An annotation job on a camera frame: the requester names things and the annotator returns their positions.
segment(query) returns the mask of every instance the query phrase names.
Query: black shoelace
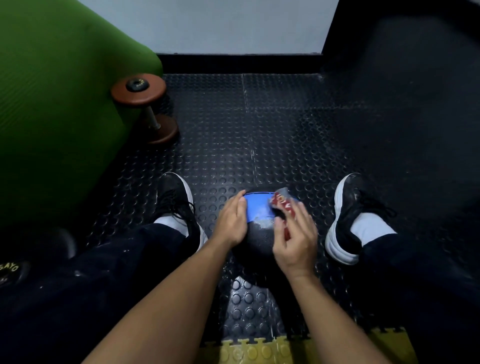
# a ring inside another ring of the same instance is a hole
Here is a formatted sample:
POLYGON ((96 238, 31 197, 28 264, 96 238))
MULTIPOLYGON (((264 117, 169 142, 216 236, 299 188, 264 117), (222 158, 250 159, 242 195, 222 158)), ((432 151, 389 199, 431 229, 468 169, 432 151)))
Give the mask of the black shoelace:
POLYGON ((163 194, 157 198, 157 201, 160 201, 160 203, 155 209, 156 216, 170 213, 173 216, 180 218, 184 221, 194 220, 192 216, 195 216, 195 206, 189 201, 178 199, 177 192, 175 190, 168 190, 163 192, 163 194), (186 206, 187 208, 192 207, 193 215, 184 216, 184 214, 182 214, 181 212, 181 209, 179 209, 180 206, 186 206))
POLYGON ((369 212, 376 213, 379 216, 382 214, 386 214, 390 218, 394 218, 395 216, 397 216, 397 213, 395 210, 385 206, 384 204, 382 204, 376 198, 372 197, 367 192, 362 190, 359 190, 359 192, 360 192, 359 202, 365 208, 367 208, 369 212))

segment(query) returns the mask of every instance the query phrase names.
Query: wall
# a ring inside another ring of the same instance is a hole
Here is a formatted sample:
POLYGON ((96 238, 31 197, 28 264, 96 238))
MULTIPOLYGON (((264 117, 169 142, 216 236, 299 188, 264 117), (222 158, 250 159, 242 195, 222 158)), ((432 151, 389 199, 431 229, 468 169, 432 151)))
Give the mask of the wall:
POLYGON ((157 53, 320 53, 338 0, 80 0, 157 53))

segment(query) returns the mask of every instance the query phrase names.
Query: pants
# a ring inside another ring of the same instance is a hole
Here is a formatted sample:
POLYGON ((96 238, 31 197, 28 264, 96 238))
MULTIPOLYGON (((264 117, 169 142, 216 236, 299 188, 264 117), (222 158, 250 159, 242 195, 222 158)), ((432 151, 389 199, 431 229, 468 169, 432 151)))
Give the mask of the pants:
MULTIPOLYGON (((0 292, 3 360, 81 362, 181 264, 183 239, 167 226, 145 225, 47 277, 0 292)), ((360 264, 397 306, 420 361, 456 362, 473 352, 479 285, 442 252, 392 234, 368 243, 360 264)))

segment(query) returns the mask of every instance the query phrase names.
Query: person's right arm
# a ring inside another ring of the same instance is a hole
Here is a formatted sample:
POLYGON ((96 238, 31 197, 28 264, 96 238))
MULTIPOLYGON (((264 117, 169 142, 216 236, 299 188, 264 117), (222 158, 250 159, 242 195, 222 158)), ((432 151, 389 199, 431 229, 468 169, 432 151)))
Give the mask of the person's right arm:
POLYGON ((389 363, 367 335, 336 304, 313 273, 318 232, 302 203, 292 203, 296 217, 284 209, 290 240, 275 219, 273 252, 292 286, 322 363, 389 363))

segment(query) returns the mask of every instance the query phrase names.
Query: leg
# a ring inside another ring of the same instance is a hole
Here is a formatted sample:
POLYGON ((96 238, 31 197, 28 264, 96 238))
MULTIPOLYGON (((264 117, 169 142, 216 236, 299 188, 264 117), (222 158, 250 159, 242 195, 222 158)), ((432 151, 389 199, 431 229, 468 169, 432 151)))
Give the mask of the leg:
POLYGON ((206 235, 194 220, 192 194, 183 182, 173 173, 161 177, 152 218, 157 223, 113 238, 3 296, 0 322, 10 328, 1 334, 4 356, 79 363, 128 310, 195 253, 206 235))
POLYGON ((338 185, 327 252, 344 264, 360 260, 369 284, 397 309, 420 361, 470 356, 480 338, 480 285, 436 247, 396 234, 368 189, 357 173, 338 185))

